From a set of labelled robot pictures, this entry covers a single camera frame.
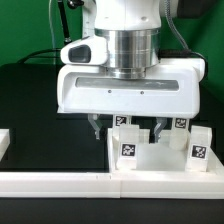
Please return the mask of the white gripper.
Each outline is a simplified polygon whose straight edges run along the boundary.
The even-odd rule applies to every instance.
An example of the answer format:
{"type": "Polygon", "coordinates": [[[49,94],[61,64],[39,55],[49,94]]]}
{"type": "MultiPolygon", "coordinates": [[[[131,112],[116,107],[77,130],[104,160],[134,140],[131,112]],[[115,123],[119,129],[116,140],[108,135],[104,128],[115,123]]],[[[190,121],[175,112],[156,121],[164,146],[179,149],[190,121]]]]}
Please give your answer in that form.
{"type": "Polygon", "coordinates": [[[57,81],[59,111],[89,114],[97,140],[102,128],[97,114],[157,117],[153,131],[157,143],[166,118],[193,118],[199,113],[203,59],[162,58],[143,69],[142,77],[125,79],[109,75],[103,66],[107,53],[106,41],[96,36],[72,42],[60,52],[64,66],[57,81]]]}

